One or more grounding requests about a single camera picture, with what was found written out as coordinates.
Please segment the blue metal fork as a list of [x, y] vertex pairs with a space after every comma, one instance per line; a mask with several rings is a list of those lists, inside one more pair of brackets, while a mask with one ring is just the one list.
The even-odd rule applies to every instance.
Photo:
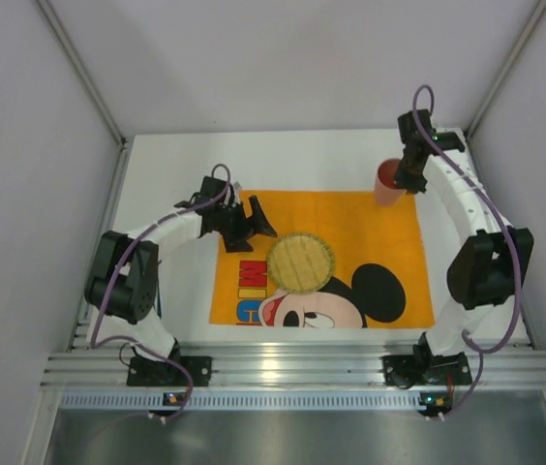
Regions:
[[157, 295], [156, 295], [156, 311], [157, 311], [157, 315], [158, 317], [161, 319], [162, 316], [163, 316], [163, 309], [162, 309], [162, 299], [161, 299], [161, 293], [159, 290], [157, 290]]

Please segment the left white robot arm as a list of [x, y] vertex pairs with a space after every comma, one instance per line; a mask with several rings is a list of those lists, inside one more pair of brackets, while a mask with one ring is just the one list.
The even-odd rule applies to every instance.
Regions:
[[123, 342], [138, 356], [178, 364], [179, 343], [154, 309], [160, 263], [179, 246], [209, 233], [218, 233], [230, 253], [251, 252], [249, 240], [255, 235], [275, 237], [256, 196], [249, 197], [249, 205], [247, 214], [237, 184], [209, 174], [198, 191], [162, 218], [130, 232], [103, 233], [84, 290], [94, 307], [89, 347]]

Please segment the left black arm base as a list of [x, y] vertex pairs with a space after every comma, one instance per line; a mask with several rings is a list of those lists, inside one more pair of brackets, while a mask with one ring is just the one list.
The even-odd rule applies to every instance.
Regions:
[[[180, 364], [196, 388], [208, 387], [212, 375], [211, 356], [183, 356]], [[176, 367], [142, 356], [131, 358], [126, 385], [132, 388], [186, 387], [187, 377]]]

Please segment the pink plastic cup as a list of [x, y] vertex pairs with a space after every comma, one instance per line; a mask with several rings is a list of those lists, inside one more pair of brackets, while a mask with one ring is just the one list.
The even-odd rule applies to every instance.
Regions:
[[399, 164], [400, 159], [387, 159], [379, 165], [374, 187], [374, 200], [377, 205], [391, 206], [406, 193], [394, 182]]

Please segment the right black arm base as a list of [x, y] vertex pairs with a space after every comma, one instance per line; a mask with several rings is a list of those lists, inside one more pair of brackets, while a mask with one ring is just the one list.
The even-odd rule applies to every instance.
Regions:
[[472, 377], [467, 357], [437, 356], [430, 361], [418, 361], [411, 355], [385, 356], [382, 359], [385, 384], [389, 387], [470, 386]]

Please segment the woven bamboo round plate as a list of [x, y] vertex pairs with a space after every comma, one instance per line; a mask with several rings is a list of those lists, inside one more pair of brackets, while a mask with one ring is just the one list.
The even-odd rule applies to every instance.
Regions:
[[269, 249], [266, 263], [277, 289], [295, 295], [320, 290], [335, 271], [330, 246], [319, 236], [307, 232], [280, 237]]

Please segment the orange cartoon mouse cloth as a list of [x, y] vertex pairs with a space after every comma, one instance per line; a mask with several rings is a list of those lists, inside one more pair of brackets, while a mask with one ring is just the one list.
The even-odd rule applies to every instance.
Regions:
[[[379, 206], [369, 192], [257, 191], [276, 237], [252, 251], [218, 253], [213, 325], [313, 329], [415, 329], [435, 321], [413, 197]], [[272, 278], [275, 244], [304, 239], [328, 249], [333, 271], [311, 294], [290, 294]]]

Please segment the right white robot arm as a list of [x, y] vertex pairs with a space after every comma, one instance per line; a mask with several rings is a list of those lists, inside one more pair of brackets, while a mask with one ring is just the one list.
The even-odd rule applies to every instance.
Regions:
[[413, 363], [426, 379], [465, 365], [466, 337], [520, 291], [529, 266], [533, 236], [516, 229], [494, 208], [454, 132], [439, 132], [430, 112], [409, 111], [397, 120], [403, 158], [394, 174], [396, 186], [411, 194], [438, 194], [461, 248], [446, 271], [449, 298], [435, 324], [413, 347]]

